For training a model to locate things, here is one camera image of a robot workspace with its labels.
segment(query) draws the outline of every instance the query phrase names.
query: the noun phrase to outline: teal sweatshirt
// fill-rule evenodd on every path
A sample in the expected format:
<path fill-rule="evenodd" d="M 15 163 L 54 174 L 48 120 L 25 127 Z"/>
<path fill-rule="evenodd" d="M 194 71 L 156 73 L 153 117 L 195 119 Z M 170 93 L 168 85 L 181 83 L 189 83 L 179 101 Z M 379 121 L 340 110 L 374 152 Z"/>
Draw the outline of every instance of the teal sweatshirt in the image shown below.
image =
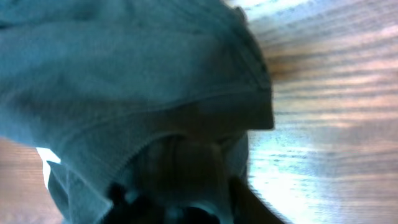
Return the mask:
<path fill-rule="evenodd" d="M 233 223 L 246 131 L 274 125 L 263 61 L 217 0 L 1 1 L 0 135 L 60 159 L 67 223 L 128 223 L 142 198 L 164 223 Z"/>

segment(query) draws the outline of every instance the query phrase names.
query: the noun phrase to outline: wooden floor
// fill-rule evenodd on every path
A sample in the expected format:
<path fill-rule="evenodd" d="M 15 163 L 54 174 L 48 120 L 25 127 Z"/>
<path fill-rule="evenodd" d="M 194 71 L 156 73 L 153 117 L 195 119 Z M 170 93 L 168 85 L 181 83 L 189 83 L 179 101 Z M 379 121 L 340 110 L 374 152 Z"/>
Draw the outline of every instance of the wooden floor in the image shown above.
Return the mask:
<path fill-rule="evenodd" d="M 252 186 L 287 223 L 398 223 L 398 0 L 235 0 L 274 79 Z M 0 142 L 0 223 L 60 223 L 34 151 Z"/>

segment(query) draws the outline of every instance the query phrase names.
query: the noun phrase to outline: teal fabric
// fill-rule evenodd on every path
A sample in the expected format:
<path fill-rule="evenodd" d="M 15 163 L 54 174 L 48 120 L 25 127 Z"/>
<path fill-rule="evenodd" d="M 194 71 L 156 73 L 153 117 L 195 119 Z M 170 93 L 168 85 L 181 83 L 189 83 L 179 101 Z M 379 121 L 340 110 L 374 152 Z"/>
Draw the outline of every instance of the teal fabric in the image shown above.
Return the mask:
<path fill-rule="evenodd" d="M 145 149 L 273 127 L 243 19 L 215 0 L 2 1 L 0 134 L 53 150 L 49 189 L 66 221 L 100 223 L 114 183 L 139 191 L 124 175 Z M 222 152 L 227 170 L 245 170 Z"/>

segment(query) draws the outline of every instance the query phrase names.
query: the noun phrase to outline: wooden surface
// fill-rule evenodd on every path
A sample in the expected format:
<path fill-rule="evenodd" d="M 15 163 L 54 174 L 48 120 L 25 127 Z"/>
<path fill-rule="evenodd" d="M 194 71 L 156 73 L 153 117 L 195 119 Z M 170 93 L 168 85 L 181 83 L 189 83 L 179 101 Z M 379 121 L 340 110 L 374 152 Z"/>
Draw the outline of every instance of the wooden surface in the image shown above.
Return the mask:
<path fill-rule="evenodd" d="M 250 182 L 287 223 L 398 223 L 398 1 L 235 0 L 274 79 Z M 0 223 L 59 223 L 34 151 L 0 142 Z"/>

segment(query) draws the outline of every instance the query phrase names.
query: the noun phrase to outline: wood grain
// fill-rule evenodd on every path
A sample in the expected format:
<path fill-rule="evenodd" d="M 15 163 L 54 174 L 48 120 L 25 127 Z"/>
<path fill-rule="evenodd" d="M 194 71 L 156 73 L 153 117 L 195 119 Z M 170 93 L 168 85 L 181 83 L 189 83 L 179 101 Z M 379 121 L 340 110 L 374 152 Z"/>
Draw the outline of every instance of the wood grain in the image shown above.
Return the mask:
<path fill-rule="evenodd" d="M 398 223 L 398 1 L 230 0 L 274 80 L 250 183 L 287 223 Z M 0 223 L 59 223 L 41 161 L 0 142 Z"/>

